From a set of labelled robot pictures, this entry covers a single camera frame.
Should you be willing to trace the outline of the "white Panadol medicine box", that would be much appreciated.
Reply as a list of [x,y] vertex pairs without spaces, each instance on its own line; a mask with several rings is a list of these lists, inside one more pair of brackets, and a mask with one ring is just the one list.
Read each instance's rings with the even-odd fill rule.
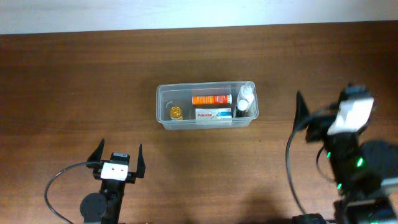
[[195,121],[200,125],[230,125],[232,118],[231,108],[197,108],[195,110]]

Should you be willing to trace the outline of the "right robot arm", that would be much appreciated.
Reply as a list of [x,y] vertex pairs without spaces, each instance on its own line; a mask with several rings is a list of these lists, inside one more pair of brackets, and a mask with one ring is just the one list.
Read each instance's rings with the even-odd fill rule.
[[397,190],[397,145],[383,141],[359,142],[370,124],[374,98],[363,85],[348,85],[338,101],[309,112],[296,94],[294,125],[287,145],[299,131],[306,142],[321,141],[341,199],[334,202],[333,223],[397,223],[389,198]]

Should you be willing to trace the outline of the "white spray bottle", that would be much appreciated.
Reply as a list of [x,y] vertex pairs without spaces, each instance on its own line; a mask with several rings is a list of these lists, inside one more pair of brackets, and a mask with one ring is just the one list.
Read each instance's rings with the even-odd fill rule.
[[254,101],[254,88],[255,84],[253,82],[246,82],[243,86],[241,86],[238,93],[237,102],[239,103],[241,100],[246,100],[248,102],[247,109],[250,108]]

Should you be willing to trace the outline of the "clear plastic container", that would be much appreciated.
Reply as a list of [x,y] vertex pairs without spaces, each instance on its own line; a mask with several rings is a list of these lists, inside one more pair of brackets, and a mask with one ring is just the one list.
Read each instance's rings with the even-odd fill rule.
[[[254,88],[254,101],[246,111],[245,117],[234,118],[230,125],[200,125],[195,121],[197,108],[231,108],[234,111],[238,93],[241,86],[251,81],[234,82],[207,82],[207,83],[180,83],[167,84],[157,87],[156,93],[156,118],[167,130],[180,129],[216,129],[238,128],[248,126],[252,120],[259,116],[256,86]],[[232,103],[227,105],[193,105],[193,96],[232,95]],[[171,120],[170,109],[178,106],[182,109],[182,120]]]

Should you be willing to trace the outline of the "orange tablet tube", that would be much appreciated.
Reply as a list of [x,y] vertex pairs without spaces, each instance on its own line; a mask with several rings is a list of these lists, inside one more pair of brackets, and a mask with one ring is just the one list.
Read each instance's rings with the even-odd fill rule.
[[193,96],[193,105],[224,105],[232,103],[232,95]]

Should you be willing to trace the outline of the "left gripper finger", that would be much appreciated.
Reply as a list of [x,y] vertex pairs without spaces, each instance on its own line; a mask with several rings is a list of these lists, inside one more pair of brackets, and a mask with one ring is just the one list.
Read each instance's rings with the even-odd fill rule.
[[104,149],[105,140],[102,139],[98,145],[98,147],[93,151],[93,153],[88,157],[87,162],[100,162],[103,149]]
[[146,171],[146,165],[145,165],[144,156],[142,153],[142,144],[140,144],[139,154],[137,157],[136,178],[143,179],[145,171]]

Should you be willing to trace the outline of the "small gold-lid jar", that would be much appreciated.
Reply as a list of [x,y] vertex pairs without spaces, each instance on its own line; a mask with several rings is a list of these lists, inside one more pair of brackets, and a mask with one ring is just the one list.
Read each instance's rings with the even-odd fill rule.
[[171,120],[182,120],[183,119],[182,109],[178,106],[171,107],[169,115],[170,115]]

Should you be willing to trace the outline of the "black bottle white cap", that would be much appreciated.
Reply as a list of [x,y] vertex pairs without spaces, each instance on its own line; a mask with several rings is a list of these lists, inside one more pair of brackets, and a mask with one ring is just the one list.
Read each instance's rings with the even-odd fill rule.
[[246,100],[239,100],[235,106],[233,117],[234,118],[245,117],[247,108],[248,108],[248,102]]

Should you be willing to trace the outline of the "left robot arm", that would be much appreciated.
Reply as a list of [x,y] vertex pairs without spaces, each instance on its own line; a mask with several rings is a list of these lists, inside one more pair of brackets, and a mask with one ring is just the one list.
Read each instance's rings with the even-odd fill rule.
[[87,159],[87,168],[93,170],[93,177],[101,181],[98,192],[87,195],[80,204],[80,213],[84,223],[105,224],[119,222],[121,205],[126,184],[134,184],[142,179],[146,165],[139,147],[137,168],[129,171],[130,155],[114,152],[110,159],[102,160],[104,140]]

